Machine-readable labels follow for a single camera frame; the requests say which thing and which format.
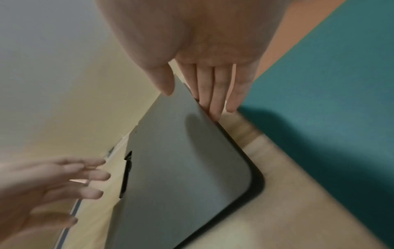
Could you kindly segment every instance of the skin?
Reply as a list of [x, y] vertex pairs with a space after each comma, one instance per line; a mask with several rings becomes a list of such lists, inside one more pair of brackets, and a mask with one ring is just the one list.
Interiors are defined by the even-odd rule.
[[253, 83], [289, 0], [97, 0], [130, 58], [164, 94], [178, 63], [192, 94], [213, 120], [234, 112]]
[[0, 165], [0, 243], [43, 229], [70, 228], [77, 219], [68, 213], [33, 212], [64, 199], [99, 199], [103, 192], [71, 179], [108, 180], [97, 169], [100, 158], [55, 158]]

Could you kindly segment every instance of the green board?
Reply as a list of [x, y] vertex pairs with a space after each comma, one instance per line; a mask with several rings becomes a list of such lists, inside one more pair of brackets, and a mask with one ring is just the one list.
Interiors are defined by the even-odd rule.
[[393, 0], [346, 1], [239, 111], [394, 248]]

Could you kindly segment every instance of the desk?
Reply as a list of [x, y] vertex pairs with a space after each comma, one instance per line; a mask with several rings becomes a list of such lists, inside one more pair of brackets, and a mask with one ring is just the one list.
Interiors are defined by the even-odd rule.
[[[239, 114], [221, 122], [266, 178], [256, 199], [192, 242], [191, 249], [362, 249], [385, 248], [318, 183]], [[112, 207], [124, 171], [124, 143], [104, 166], [112, 177], [92, 186], [105, 191], [98, 201], [83, 201], [63, 249], [104, 247]]]

